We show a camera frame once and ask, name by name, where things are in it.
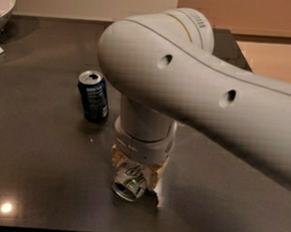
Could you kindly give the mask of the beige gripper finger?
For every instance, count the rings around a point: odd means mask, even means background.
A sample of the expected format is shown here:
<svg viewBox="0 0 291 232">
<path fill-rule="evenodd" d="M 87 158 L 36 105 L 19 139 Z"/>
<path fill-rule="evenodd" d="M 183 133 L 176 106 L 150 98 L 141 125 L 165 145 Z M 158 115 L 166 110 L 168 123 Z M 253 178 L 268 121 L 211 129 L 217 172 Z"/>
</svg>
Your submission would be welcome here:
<svg viewBox="0 0 291 232">
<path fill-rule="evenodd" d="M 146 165 L 144 167 L 145 185 L 148 190 L 154 190 L 158 182 L 162 179 L 165 168 L 169 162 L 167 157 L 163 162 Z"/>
<path fill-rule="evenodd" d="M 116 169 L 126 167 L 128 165 L 136 164 L 134 161 L 130 160 L 126 155 L 124 155 L 114 144 L 111 150 L 112 156 L 112 166 Z"/>
</svg>

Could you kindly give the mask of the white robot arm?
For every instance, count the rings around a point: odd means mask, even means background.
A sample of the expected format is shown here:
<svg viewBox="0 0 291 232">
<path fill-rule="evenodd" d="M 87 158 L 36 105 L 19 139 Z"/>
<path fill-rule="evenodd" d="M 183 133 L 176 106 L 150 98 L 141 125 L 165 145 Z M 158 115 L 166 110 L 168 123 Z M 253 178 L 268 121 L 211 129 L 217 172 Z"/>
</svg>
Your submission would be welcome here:
<svg viewBox="0 0 291 232">
<path fill-rule="evenodd" d="M 100 38 L 101 70 L 124 96 L 206 135 L 291 191 L 291 84 L 213 56 L 191 8 L 132 16 Z"/>
</svg>

